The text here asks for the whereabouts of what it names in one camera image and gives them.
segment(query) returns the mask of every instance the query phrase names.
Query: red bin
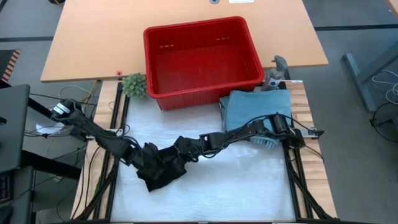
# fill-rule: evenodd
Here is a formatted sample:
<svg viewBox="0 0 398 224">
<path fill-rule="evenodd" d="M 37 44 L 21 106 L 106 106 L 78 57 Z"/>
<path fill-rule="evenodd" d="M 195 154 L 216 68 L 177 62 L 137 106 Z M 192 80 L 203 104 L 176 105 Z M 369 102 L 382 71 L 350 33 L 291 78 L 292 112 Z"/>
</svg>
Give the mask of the red bin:
<svg viewBox="0 0 398 224">
<path fill-rule="evenodd" d="M 148 95 L 162 110 L 216 103 L 264 80 L 242 17 L 150 27 L 144 47 Z"/>
</svg>

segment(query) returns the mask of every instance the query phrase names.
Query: green object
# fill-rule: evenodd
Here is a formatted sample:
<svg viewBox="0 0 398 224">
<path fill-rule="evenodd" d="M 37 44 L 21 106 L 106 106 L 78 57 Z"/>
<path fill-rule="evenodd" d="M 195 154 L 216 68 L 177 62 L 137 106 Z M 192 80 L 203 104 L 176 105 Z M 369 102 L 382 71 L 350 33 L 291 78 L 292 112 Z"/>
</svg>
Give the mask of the green object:
<svg viewBox="0 0 398 224">
<path fill-rule="evenodd" d="M 147 96 L 147 77 L 141 73 L 134 73 L 123 78 L 123 93 L 128 97 L 143 99 Z"/>
</svg>

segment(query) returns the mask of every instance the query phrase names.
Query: gray floor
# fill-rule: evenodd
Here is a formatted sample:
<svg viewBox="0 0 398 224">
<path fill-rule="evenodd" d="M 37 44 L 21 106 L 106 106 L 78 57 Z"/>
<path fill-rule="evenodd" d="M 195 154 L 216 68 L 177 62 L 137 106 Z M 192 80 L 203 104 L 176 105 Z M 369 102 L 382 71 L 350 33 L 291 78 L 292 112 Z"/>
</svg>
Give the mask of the gray floor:
<svg viewBox="0 0 398 224">
<path fill-rule="evenodd" d="M 314 26 L 347 26 L 368 24 L 396 24 L 398 20 L 384 0 L 304 0 Z M 62 8 L 46 0 L 8 0 L 0 13 L 0 38 L 38 37 L 53 35 Z M 361 68 L 365 67 L 392 43 L 398 40 L 398 29 L 318 32 L 318 37 L 329 60 L 321 68 L 291 69 L 292 78 L 304 80 L 312 115 L 318 128 L 326 133 L 320 140 L 325 157 L 326 172 L 338 216 L 342 220 L 397 223 L 398 221 L 398 147 L 378 136 L 369 124 L 361 97 L 341 56 L 352 52 Z M 93 82 L 43 84 L 40 75 L 51 42 L 0 43 L 0 49 L 21 49 L 21 57 L 12 75 L 13 85 L 28 83 L 32 92 L 57 96 L 61 87 L 78 85 L 90 89 Z M 388 69 L 398 72 L 398 62 Z M 395 77 L 382 75 L 381 79 L 396 82 Z M 390 86 L 369 84 L 377 104 L 385 102 L 384 92 Z M 65 91 L 65 96 L 83 99 L 86 93 Z M 46 98 L 35 98 L 44 105 L 56 103 Z M 391 106 L 387 111 L 395 110 Z M 26 129 L 34 129 L 35 115 L 28 117 Z M 81 142 L 68 139 L 25 139 L 32 152 L 56 157 L 81 146 Z M 73 163 L 74 157 L 66 162 Z M 76 182 L 63 179 L 40 186 L 43 200 L 37 209 L 59 202 L 73 189 Z M 45 200 L 44 192 L 62 194 Z M 59 211 L 66 219 L 71 212 L 74 190 L 66 196 Z M 39 213 L 40 223 L 60 222 L 51 208 Z"/>
</svg>

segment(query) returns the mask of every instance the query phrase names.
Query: blue towel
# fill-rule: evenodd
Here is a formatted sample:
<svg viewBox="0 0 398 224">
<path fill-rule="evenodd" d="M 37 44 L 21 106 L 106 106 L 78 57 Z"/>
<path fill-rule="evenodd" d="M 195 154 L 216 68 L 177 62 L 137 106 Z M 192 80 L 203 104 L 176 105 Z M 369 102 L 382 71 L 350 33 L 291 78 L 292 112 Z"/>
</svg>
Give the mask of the blue towel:
<svg viewBox="0 0 398 224">
<path fill-rule="evenodd" d="M 249 120 L 276 112 L 291 116 L 290 94 L 288 90 L 274 90 L 246 93 L 232 91 L 229 96 L 220 98 L 221 117 L 223 128 L 226 131 L 238 128 Z M 272 131 L 268 119 L 264 120 L 264 126 Z M 264 136 L 254 136 L 250 141 L 264 144 L 269 148 L 279 143 L 278 140 Z"/>
</svg>

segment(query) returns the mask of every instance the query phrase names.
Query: gray cloth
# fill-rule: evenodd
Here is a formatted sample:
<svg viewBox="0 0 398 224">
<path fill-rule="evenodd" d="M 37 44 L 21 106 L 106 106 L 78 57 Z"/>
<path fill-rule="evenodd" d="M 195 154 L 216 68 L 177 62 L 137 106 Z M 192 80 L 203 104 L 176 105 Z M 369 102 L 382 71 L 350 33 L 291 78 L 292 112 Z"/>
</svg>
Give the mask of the gray cloth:
<svg viewBox="0 0 398 224">
<path fill-rule="evenodd" d="M 236 129 L 257 116 L 274 114 L 276 112 L 291 116 L 290 94 L 288 90 L 261 92 L 232 91 L 229 96 L 220 98 L 223 128 L 226 131 Z M 268 119 L 264 126 L 272 131 Z M 279 143 L 278 140 L 264 136 L 254 136 L 250 141 L 264 144 L 269 148 Z"/>
</svg>

